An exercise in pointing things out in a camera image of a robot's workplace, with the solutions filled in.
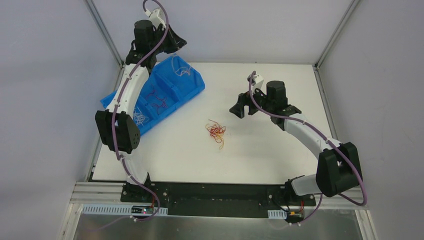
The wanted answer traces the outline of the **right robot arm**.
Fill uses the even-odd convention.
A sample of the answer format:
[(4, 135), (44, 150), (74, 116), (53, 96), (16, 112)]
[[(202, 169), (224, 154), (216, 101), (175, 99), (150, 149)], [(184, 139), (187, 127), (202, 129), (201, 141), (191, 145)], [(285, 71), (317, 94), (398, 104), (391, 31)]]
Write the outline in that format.
[(283, 192), (288, 204), (298, 204), (305, 195), (333, 197), (359, 186), (362, 173), (356, 146), (326, 137), (309, 123), (300, 109), (289, 104), (283, 81), (269, 81), (265, 92), (254, 87), (251, 92), (240, 93), (229, 109), (240, 119), (258, 111), (269, 115), (275, 125), (299, 140), (317, 159), (316, 174), (288, 181), (290, 186)]

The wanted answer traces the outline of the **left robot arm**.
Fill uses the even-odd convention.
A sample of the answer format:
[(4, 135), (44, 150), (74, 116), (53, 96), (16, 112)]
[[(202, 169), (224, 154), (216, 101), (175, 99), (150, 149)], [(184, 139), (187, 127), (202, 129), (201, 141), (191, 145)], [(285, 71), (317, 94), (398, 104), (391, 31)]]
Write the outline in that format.
[(140, 202), (152, 198), (153, 189), (145, 182), (147, 170), (136, 158), (141, 132), (133, 120), (134, 110), (143, 85), (147, 82), (160, 53), (171, 54), (186, 45), (166, 22), (139, 20), (134, 23), (134, 40), (125, 58), (124, 73), (111, 102), (95, 114), (95, 122), (103, 145), (114, 152), (126, 173), (126, 181), (136, 185), (133, 195)]

